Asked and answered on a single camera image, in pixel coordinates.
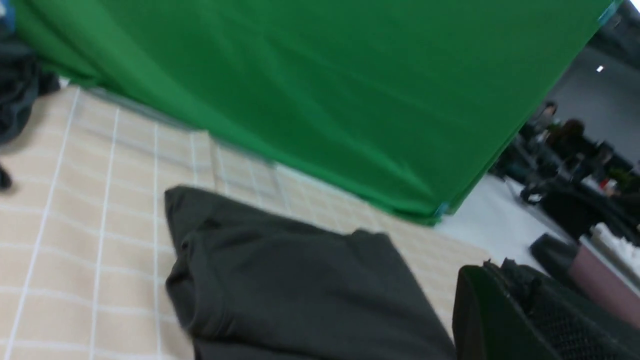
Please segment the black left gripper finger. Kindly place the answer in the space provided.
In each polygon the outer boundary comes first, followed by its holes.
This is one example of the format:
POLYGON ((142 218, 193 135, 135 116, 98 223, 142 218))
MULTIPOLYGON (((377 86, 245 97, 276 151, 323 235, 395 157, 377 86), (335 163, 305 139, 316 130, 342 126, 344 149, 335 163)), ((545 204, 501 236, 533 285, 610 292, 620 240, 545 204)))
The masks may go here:
POLYGON ((458 360, 637 360, 639 330, 527 265, 506 259, 457 275, 458 360))

